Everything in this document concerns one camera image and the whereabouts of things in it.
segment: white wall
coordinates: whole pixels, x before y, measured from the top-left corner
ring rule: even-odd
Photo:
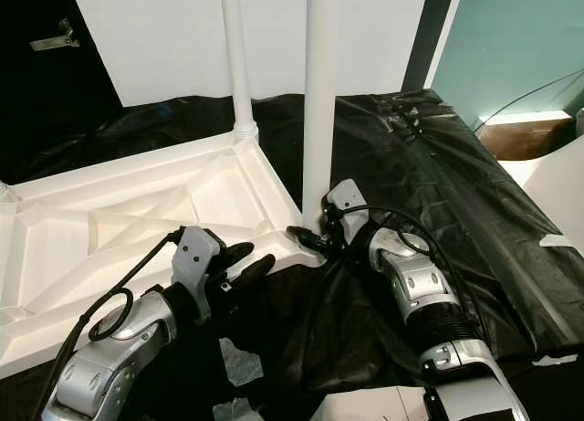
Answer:
[[[231,95],[220,0],[77,0],[124,106]],[[304,92],[306,0],[241,0],[254,98]],[[424,0],[339,0],[337,94],[400,90]]]

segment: teal wall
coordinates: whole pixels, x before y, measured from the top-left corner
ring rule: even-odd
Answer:
[[[433,89],[473,126],[524,93],[584,68],[584,0],[461,0]],[[506,112],[584,106],[584,73]]]

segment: white board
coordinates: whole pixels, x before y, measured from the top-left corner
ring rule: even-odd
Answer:
[[[584,257],[584,136],[528,161],[499,161]]]
[[[221,0],[77,0],[124,106],[231,95]],[[254,98],[304,92],[306,0],[241,0]],[[339,0],[337,95],[400,90],[424,0]]]

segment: black door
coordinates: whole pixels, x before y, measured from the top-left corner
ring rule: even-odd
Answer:
[[[17,184],[75,168],[74,153],[121,105],[75,0],[3,5],[0,180]],[[30,42],[63,37],[65,28],[78,47],[31,48]]]

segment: white plastic shelf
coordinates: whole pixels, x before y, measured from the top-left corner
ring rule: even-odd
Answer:
[[[231,277],[266,253],[274,270],[321,262],[286,237],[301,214],[257,144],[232,133],[9,191],[0,203],[0,378],[53,358],[79,314],[180,225],[208,227],[227,245],[255,244]],[[174,250],[165,246],[129,283],[136,295],[168,285]]]

